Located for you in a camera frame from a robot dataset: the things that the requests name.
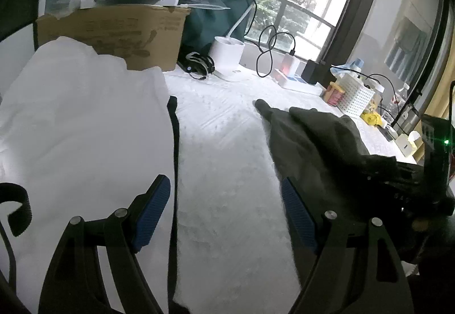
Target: white tablecloth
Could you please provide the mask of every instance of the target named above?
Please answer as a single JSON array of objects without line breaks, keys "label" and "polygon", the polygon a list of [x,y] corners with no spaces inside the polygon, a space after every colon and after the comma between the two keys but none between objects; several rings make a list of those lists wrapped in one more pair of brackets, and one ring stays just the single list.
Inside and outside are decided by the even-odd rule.
[{"label": "white tablecloth", "polygon": [[[247,72],[244,82],[197,81],[180,68],[165,73],[180,123],[175,300],[195,314],[287,313],[300,292],[280,185],[253,101],[342,115],[317,96]],[[413,163],[376,128],[354,121],[371,154]]]}]

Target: cardboard box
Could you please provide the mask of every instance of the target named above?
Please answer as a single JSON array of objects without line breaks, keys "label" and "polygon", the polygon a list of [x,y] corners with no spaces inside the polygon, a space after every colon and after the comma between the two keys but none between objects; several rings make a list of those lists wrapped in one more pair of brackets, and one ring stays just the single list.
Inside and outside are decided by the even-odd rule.
[{"label": "cardboard box", "polygon": [[36,21],[38,46],[67,36],[92,46],[98,54],[123,57],[130,70],[159,66],[174,70],[186,16],[181,7],[118,5],[76,10],[56,19]]}]

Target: storage basket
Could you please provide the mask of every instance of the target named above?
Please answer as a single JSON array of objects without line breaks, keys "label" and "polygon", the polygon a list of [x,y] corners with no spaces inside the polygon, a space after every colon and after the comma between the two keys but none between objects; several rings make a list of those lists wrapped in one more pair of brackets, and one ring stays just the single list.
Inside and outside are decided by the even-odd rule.
[{"label": "storage basket", "polygon": [[350,117],[359,117],[375,92],[349,74],[344,74],[341,79],[338,79],[337,83],[345,90],[344,96],[337,105],[338,109]]}]

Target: jar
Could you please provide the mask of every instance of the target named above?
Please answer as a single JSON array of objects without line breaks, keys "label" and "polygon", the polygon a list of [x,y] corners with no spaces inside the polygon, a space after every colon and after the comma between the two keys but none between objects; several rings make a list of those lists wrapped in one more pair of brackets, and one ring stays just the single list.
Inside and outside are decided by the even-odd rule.
[{"label": "jar", "polygon": [[335,82],[330,82],[330,86],[327,87],[322,99],[330,106],[337,106],[343,95],[344,89]]}]

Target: white cloth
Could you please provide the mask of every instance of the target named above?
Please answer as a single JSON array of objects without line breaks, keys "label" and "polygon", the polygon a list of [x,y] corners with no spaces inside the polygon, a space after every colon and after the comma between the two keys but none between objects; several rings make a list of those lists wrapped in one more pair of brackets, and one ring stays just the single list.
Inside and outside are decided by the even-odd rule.
[{"label": "white cloth", "polygon": [[[22,185],[33,219],[13,237],[17,294],[33,313],[56,245],[72,216],[107,218],[145,193],[158,174],[171,197],[151,243],[137,255],[156,300],[167,312],[167,264],[174,200],[169,93],[159,68],[127,70],[123,59],[99,56],[59,38],[40,47],[0,105],[0,181]],[[0,255],[7,274],[8,259]],[[105,271],[106,259],[102,260]],[[121,310],[112,279],[111,305]]]},{"label": "white cloth", "polygon": [[[165,73],[181,129],[175,300],[195,314],[288,313],[300,292],[280,185],[253,101],[342,115],[320,97],[245,72],[252,75],[246,82],[196,81],[180,68]],[[406,161],[376,128],[354,122],[371,154]]]}]

